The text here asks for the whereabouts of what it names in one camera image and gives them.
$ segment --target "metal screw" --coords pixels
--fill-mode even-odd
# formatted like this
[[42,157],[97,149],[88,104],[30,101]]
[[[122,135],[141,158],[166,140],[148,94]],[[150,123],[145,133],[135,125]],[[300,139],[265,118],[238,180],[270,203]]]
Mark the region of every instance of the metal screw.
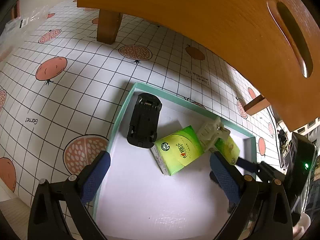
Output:
[[248,174],[244,176],[244,179],[246,181],[252,181],[252,177],[250,175],[248,175]]
[[40,184],[40,185],[43,185],[44,183],[45,183],[45,179],[40,179],[40,180],[39,180],[39,184]]
[[274,183],[277,184],[277,185],[281,185],[281,180],[275,179],[275,180],[274,180]]
[[77,175],[70,175],[68,180],[75,181],[77,179]]

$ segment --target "black toy car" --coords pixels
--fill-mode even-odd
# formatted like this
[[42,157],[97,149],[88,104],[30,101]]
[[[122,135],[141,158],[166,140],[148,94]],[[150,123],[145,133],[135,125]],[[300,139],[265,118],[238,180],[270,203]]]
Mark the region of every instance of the black toy car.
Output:
[[128,143],[141,148],[154,146],[161,107],[156,96],[149,93],[138,95],[127,135]]

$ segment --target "transparent plastic object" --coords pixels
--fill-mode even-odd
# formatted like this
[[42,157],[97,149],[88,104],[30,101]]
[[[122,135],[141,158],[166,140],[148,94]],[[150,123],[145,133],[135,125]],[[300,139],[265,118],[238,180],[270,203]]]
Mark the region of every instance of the transparent plastic object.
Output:
[[9,56],[48,18],[48,6],[9,21],[0,36],[0,70]]
[[218,138],[226,141],[230,135],[230,130],[226,129],[221,122],[220,117],[217,117],[212,122],[205,122],[197,132],[198,139],[204,148],[204,151],[217,151],[214,146]]

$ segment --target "table leg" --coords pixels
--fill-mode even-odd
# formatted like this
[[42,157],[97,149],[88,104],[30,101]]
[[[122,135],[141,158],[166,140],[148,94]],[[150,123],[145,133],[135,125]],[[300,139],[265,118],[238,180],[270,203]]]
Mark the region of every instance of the table leg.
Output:
[[122,13],[100,10],[97,41],[112,44],[116,40],[116,36],[122,21]]
[[263,95],[258,95],[255,99],[247,103],[243,109],[248,115],[254,115],[268,106],[270,106],[268,100],[266,100]]

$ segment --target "clear plastic packaging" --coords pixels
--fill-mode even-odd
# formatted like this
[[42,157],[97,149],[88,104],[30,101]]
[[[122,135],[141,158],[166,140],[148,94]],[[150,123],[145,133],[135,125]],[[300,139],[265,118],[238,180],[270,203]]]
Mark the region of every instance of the clear plastic packaging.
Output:
[[0,36],[0,70],[8,57],[27,40],[48,17],[48,7],[36,8],[32,13],[9,21]]

